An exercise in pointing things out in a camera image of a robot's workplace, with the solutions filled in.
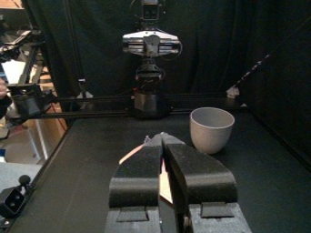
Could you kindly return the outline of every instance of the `black curtain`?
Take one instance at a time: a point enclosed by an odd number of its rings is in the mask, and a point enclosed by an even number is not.
[[[245,67],[273,52],[241,84],[242,100],[309,162],[311,1],[257,1],[249,32]]]
[[[86,79],[94,96],[134,87],[141,58],[122,53],[121,37],[136,32],[140,0],[23,1],[46,39],[50,73],[60,96],[78,94]],[[240,76],[246,52],[249,1],[169,0],[158,28],[176,35],[182,53],[156,60],[166,73],[166,93],[224,91]]]
[[[130,10],[132,0],[22,2],[46,39],[58,95],[77,96],[78,78],[94,96],[130,90],[141,58],[122,53],[121,37],[136,31],[140,0]],[[168,94],[224,92],[273,51],[241,82],[241,99],[304,155],[311,154],[309,22],[296,28],[309,9],[309,0],[166,0],[158,28],[180,38],[182,53],[156,60]]]

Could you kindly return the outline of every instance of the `white cup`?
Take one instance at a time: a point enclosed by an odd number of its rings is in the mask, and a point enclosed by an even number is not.
[[[233,116],[218,108],[201,107],[193,110],[189,131],[196,150],[205,154],[217,153],[228,141],[233,124]]]

